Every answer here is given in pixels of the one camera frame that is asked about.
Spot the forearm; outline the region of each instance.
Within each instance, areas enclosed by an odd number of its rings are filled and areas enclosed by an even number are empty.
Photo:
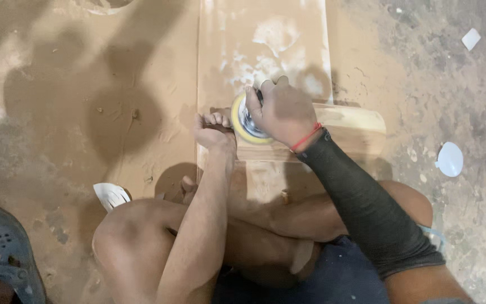
[[[445,263],[399,204],[328,133],[298,158],[314,170],[350,236],[382,279],[406,269]]]
[[[200,186],[178,231],[158,291],[159,303],[184,303],[208,293],[222,265],[228,190],[235,152],[213,148]]]

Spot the navy shorts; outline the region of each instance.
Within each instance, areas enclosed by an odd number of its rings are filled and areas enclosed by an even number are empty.
[[[314,272],[289,289],[258,286],[238,273],[219,275],[212,304],[389,303],[376,269],[346,236],[324,246]]]

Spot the orbital sander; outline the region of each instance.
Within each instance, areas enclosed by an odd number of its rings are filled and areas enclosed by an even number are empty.
[[[260,104],[264,104],[264,97],[260,90],[256,90]],[[246,107],[246,94],[243,92],[232,103],[232,126],[234,131],[248,143],[269,144],[274,141],[267,133],[260,130],[252,120],[251,113]]]

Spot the blue slipper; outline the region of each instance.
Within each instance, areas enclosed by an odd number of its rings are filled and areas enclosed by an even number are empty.
[[[0,209],[0,281],[11,286],[23,304],[46,302],[28,235],[17,219],[2,209]]]

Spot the black arm sleeve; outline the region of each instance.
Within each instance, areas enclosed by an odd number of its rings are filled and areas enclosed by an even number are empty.
[[[318,176],[350,236],[382,280],[407,269],[445,264],[419,226],[327,130],[297,157]]]

